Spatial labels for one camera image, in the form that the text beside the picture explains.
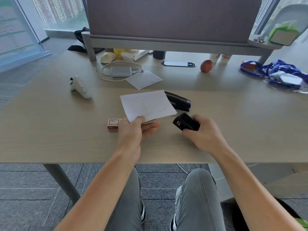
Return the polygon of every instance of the desk surface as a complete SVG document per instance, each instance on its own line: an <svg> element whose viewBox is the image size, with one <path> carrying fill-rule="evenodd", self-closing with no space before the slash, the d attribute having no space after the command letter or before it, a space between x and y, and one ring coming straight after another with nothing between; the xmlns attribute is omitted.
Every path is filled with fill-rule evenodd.
<svg viewBox="0 0 308 231"><path fill-rule="evenodd" d="M308 70L305 47L284 47L269 61L284 59ZM0 113L0 162L106 162L117 141L107 121L125 116L120 95L160 89L190 99L189 115L212 117L245 162L308 162L308 96L274 90L239 71L242 60L258 57L234 55L228 64L217 63L205 74L199 66L208 58L208 54L167 52L166 61L196 64L181 68L162 66L146 55L137 62L163 81L138 91L127 81L99 79L93 69L101 68L98 62L66 51ZM69 79L75 74L90 89L92 99L70 92ZM174 118L159 119L157 134L141 145L140 162L213 162L173 126Z"/></svg>

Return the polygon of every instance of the forearm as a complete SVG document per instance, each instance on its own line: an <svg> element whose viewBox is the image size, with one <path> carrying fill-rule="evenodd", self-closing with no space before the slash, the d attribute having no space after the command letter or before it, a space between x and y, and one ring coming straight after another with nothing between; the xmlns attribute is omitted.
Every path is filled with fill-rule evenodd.
<svg viewBox="0 0 308 231"><path fill-rule="evenodd" d="M115 152L55 231L104 230L133 167Z"/></svg>
<svg viewBox="0 0 308 231"><path fill-rule="evenodd" d="M304 231L231 149L214 156L250 231Z"/></svg>

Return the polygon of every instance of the black and white sneaker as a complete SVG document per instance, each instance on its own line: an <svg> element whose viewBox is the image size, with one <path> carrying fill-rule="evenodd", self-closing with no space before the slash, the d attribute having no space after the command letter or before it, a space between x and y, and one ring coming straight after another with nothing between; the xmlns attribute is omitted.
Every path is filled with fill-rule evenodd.
<svg viewBox="0 0 308 231"><path fill-rule="evenodd" d="M142 200L142 208L141 208L141 224L143 224L143 223L144 223L144 221L145 221L145 217L146 217L146 215L145 215L145 207L144 207L144 202L143 202L143 200Z"/></svg>
<svg viewBox="0 0 308 231"><path fill-rule="evenodd" d="M174 217L172 218L171 223L170 223L170 231L176 231L175 214L174 214Z"/></svg>

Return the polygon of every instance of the white chair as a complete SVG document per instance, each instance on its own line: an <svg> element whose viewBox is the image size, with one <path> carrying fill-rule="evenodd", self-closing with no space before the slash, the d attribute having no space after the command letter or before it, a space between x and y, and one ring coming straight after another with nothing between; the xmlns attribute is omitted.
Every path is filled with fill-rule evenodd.
<svg viewBox="0 0 308 231"><path fill-rule="evenodd" d="M308 5L294 4L282 8L262 35L269 36L275 24L291 20L297 20L295 26L301 32L299 37L308 28Z"/></svg>

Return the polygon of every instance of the floor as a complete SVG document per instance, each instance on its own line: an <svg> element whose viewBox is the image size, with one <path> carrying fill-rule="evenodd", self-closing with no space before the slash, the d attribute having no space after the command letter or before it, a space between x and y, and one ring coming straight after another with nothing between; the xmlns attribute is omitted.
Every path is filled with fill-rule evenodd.
<svg viewBox="0 0 308 231"><path fill-rule="evenodd" d="M53 55L0 74L0 109L74 42L74 39L49 39L43 46ZM82 194L103 164L61 166ZM207 164L181 167L186 171L207 169ZM176 164L139 164L137 169L147 210L144 230L168 230L174 214L175 192L186 174ZM284 201L308 220L308 194L289 196ZM230 205L221 205L226 229L233 231ZM0 231L53 230L71 207L70 199L41 164L0 164Z"/></svg>

